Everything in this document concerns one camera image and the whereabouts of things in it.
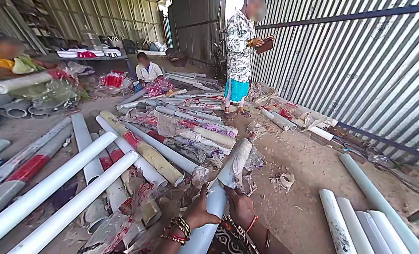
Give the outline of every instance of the hand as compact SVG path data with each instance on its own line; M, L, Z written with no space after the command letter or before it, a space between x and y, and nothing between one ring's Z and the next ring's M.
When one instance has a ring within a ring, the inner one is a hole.
M218 216L209 214L206 211L206 192L208 187L206 184L202 186L200 190L200 196L192 202L192 204L186 209L184 220L189 224L190 229L199 228L208 223L219 224L220 219Z
M253 218L255 218L252 199L243 194L238 188L233 190L224 186L224 190L229 195L230 216L237 225L247 230Z
M252 47L259 47L263 44L264 44L264 42L262 40L260 40L259 38L252 39Z

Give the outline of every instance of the white shirt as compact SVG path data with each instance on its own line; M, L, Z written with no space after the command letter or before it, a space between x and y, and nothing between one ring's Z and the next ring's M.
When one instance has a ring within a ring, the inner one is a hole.
M136 66L137 79L142 79L145 82L151 82L155 80L159 75L162 75L161 68L159 65L150 62L149 71L140 65Z

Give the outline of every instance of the phone case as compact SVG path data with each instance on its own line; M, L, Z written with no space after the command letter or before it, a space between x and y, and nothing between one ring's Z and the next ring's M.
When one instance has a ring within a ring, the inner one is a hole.
M266 40L265 43L257 48L257 53L261 54L263 52L268 51L269 49L272 49L274 47L274 43L272 42L272 39Z

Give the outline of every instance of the blue metal beam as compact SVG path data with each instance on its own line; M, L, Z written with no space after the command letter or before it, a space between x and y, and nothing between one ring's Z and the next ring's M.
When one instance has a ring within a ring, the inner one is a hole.
M379 17L394 16L394 15L417 13L417 12L419 12L419 5L411 5L411 6L400 7L400 8L368 11L368 12L339 15L339 16L334 16L334 17L320 18L320 19L301 20L301 21L292 21L292 22L257 26L255 27L255 29L261 30L261 29L269 29L269 28L282 28L282 27L320 24L320 23L330 23L330 22L338 22L338 21L346 21L346 20L361 20L361 19L379 18Z

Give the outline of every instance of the torn plastic sheet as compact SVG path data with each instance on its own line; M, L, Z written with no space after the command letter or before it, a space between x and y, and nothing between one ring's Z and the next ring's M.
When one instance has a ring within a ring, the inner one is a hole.
M246 160L244 168L247 171L252 171L254 169L262 168L265 164L264 155L258 152L257 148L252 145L252 149L250 150L249 157Z

